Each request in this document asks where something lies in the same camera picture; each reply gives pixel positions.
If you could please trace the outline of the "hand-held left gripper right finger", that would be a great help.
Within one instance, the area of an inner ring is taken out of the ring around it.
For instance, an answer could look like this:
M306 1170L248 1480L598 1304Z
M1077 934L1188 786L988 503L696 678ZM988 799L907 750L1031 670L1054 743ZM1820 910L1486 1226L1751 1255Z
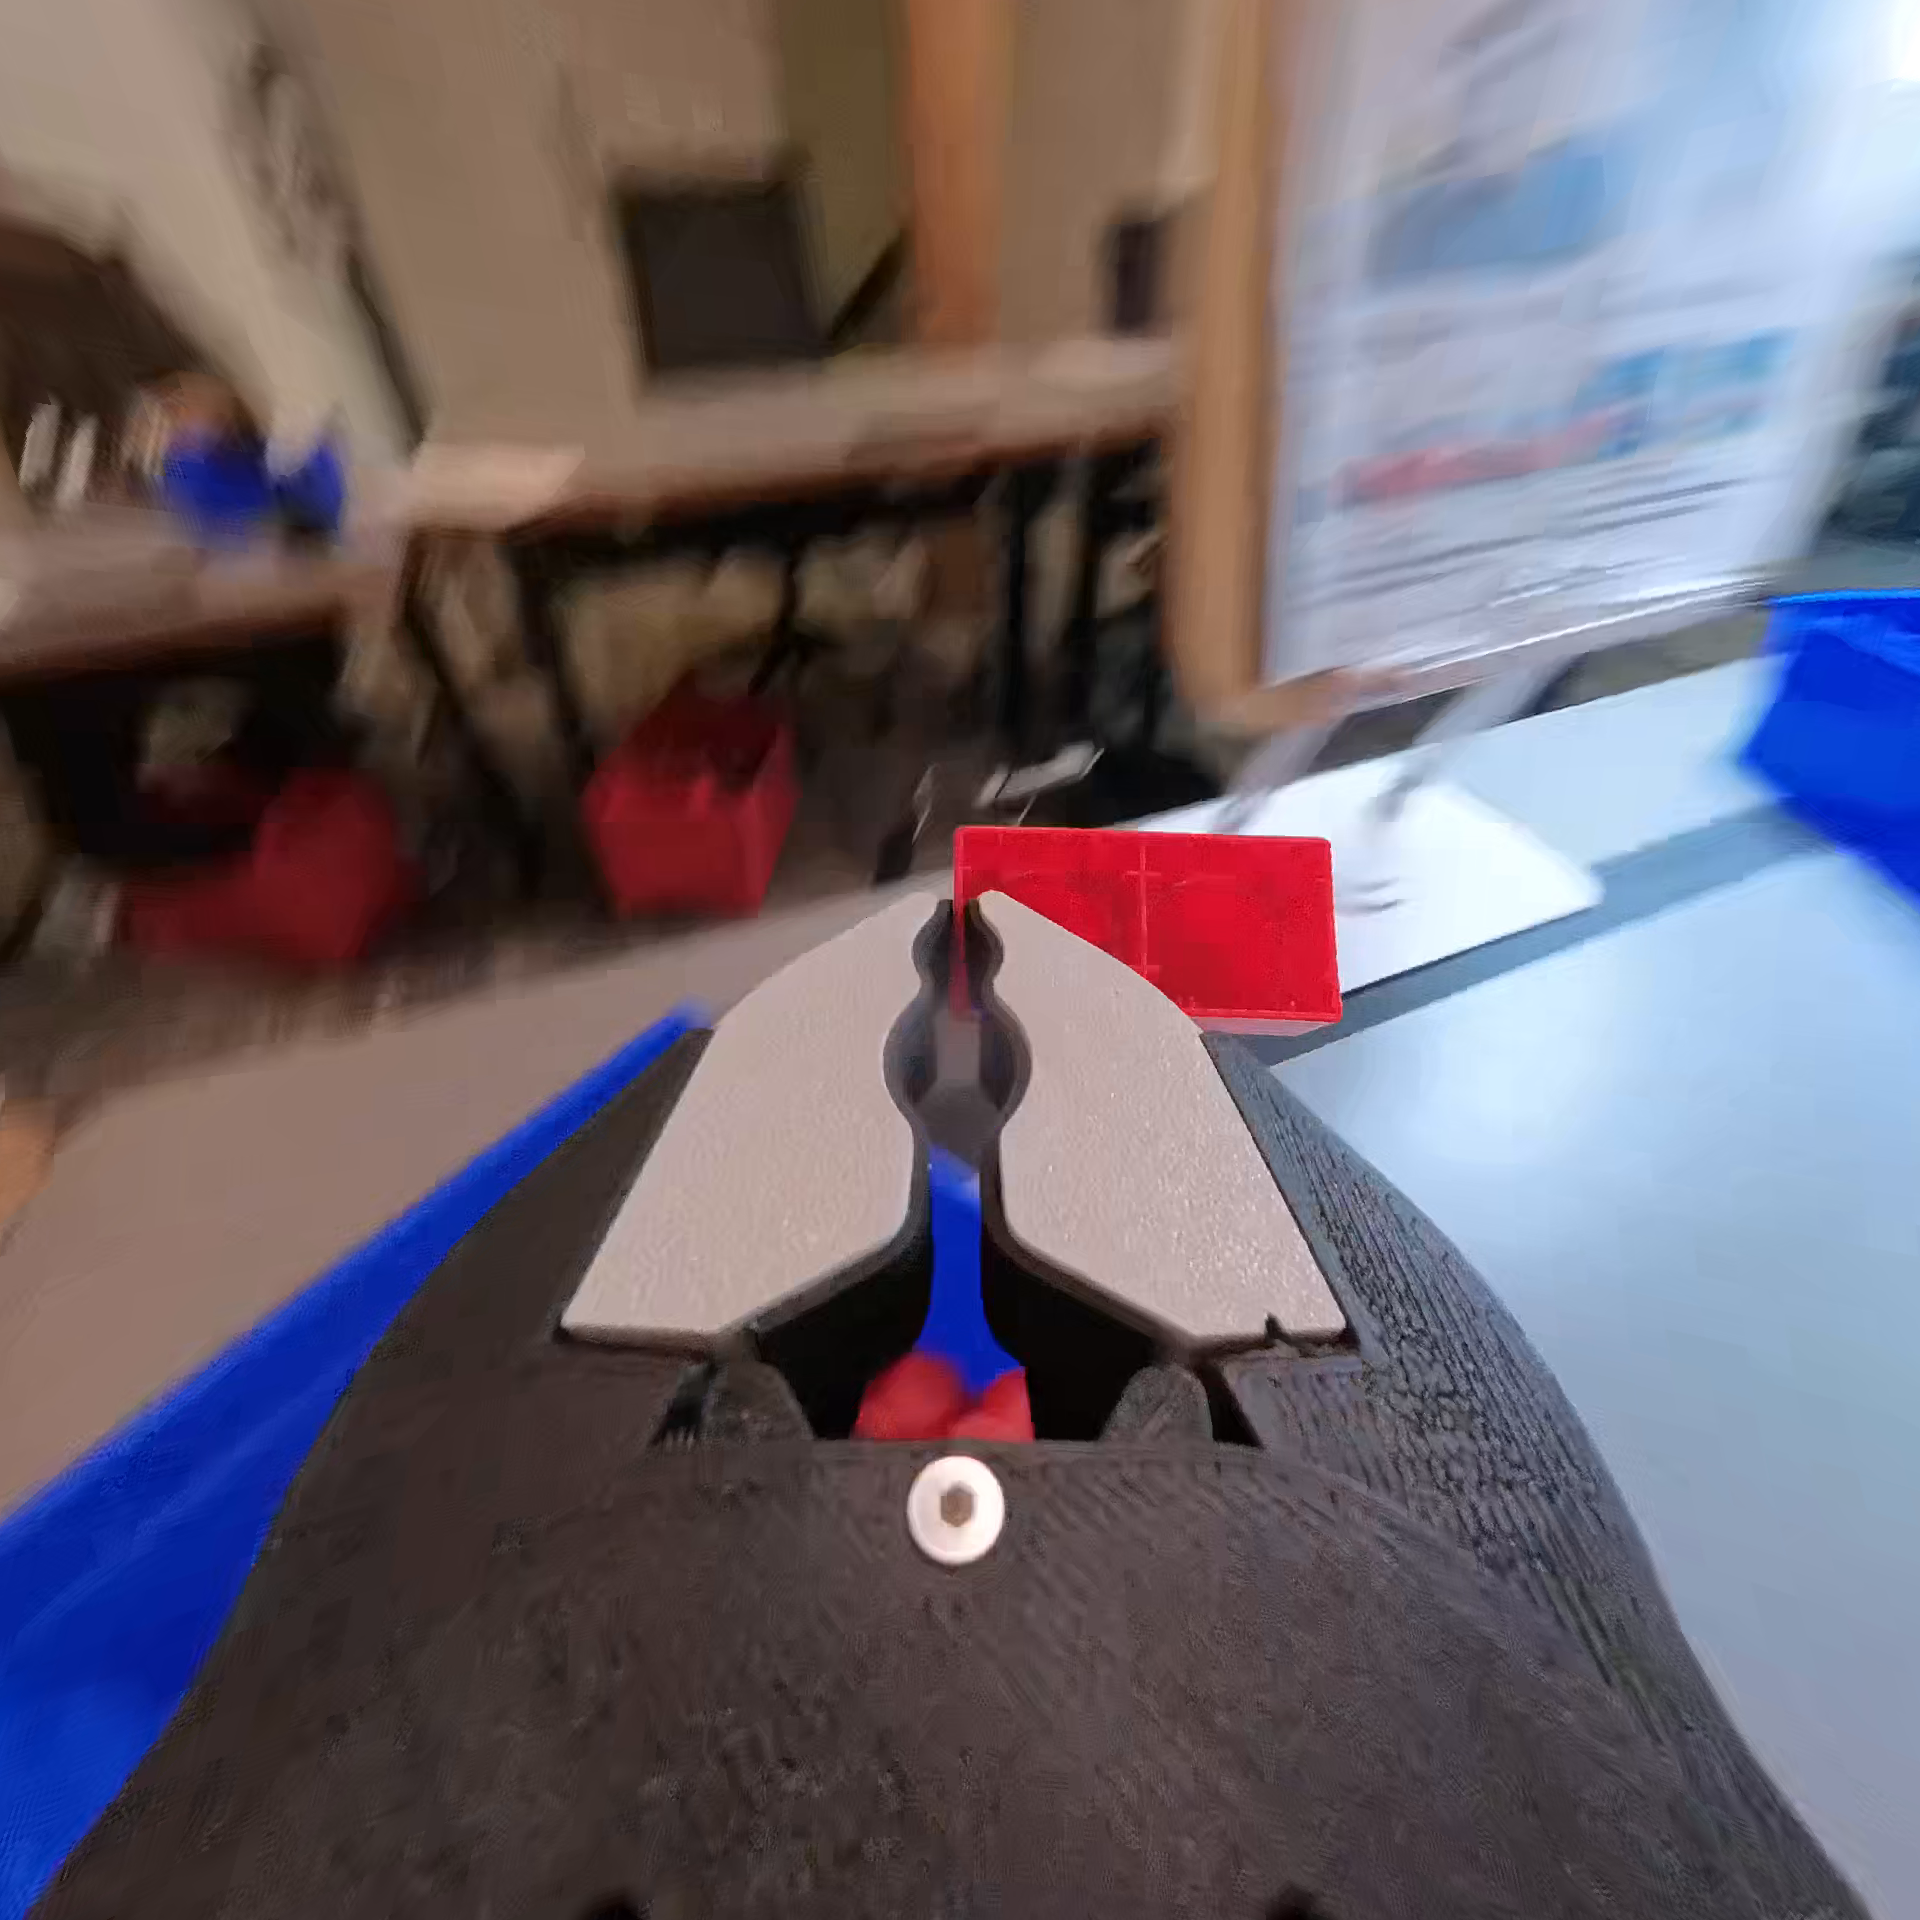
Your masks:
M1176 1353L1342 1342L1349 1316L1200 1025L1008 894L976 916L1024 1058L999 1128L1014 1252Z

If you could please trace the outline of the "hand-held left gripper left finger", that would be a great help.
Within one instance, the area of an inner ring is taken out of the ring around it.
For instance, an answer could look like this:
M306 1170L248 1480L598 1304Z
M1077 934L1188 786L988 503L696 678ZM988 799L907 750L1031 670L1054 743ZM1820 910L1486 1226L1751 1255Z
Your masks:
M719 1353L909 1248L928 1167L898 1031L946 906L888 903L717 1018L559 1314L566 1336Z

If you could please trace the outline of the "red mega block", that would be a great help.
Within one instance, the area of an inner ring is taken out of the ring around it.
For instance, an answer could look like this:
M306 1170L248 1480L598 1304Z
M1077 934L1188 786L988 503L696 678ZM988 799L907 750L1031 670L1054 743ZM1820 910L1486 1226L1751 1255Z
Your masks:
M1334 860L1324 836L962 828L952 903L1006 897L1200 1025L1304 1032L1342 1018Z

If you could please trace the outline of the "pile of mega blocks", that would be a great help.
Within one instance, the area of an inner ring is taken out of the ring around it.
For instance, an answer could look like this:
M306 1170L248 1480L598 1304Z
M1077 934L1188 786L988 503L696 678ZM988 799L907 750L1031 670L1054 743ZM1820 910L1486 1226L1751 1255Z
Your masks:
M1031 1444L1035 1422L1027 1373L1011 1367L971 1388L949 1357L911 1351L868 1383L852 1437L876 1444Z

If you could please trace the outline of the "blue plastic bin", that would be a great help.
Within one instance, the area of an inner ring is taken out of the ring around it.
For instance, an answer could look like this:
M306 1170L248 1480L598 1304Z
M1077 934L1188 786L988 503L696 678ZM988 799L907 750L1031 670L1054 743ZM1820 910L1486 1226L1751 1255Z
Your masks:
M946 1174L906 1146L858 1357L795 1436L655 1450L694 1359L559 1309L711 1032L684 1017L470 1162L4 1521L4 1916L1035 1916L1047 1793L1003 1670L883 1640L907 1466L811 1436L932 1318Z
M1767 612L1774 688L1741 768L1918 897L1918 589L1798 592Z

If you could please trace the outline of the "red plastic jerrycan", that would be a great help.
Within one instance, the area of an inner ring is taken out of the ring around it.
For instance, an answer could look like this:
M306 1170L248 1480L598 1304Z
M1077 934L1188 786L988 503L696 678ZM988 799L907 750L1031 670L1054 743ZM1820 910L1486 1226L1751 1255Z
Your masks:
M411 895L398 816L368 775L299 772L261 814L246 906L263 957L294 968L354 967Z
M782 705L691 684L670 689L583 793L608 906L623 920L758 913L797 801Z

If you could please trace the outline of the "instruction sheet on white stand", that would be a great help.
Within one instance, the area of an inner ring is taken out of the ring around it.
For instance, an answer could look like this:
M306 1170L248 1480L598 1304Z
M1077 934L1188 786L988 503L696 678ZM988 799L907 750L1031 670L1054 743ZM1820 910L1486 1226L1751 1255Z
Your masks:
M1274 268L1292 5L1195 5L1198 93L1175 295L1163 638L1176 689L1223 720L1259 681L1275 430Z

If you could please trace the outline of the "printed instruction sheet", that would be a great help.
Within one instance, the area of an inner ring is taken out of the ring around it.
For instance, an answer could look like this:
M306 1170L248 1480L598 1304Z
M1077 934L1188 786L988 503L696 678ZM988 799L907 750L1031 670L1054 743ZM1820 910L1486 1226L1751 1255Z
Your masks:
M1271 681L1807 549L1916 252L1916 5L1322 5L1295 104Z

